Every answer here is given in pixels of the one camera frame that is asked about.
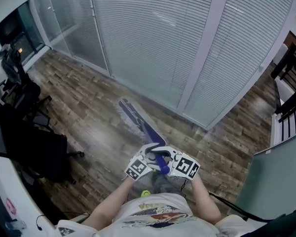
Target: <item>glove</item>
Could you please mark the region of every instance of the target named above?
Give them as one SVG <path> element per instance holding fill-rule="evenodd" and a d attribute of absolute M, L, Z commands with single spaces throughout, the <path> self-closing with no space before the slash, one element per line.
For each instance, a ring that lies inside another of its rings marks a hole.
<path fill-rule="evenodd" d="M 200 167 L 198 162 L 192 157 L 169 146 L 157 147 L 152 149 L 151 152 L 167 155 L 172 159 L 168 163 L 170 168 L 169 176 L 193 180 Z"/>
<path fill-rule="evenodd" d="M 145 155 L 153 148 L 158 147 L 159 143 L 150 143 L 142 146 L 134 157 L 131 158 L 128 166 L 125 169 L 125 173 L 133 178 L 135 181 L 147 175 L 152 171 L 152 168 L 148 166 L 145 160 Z"/>

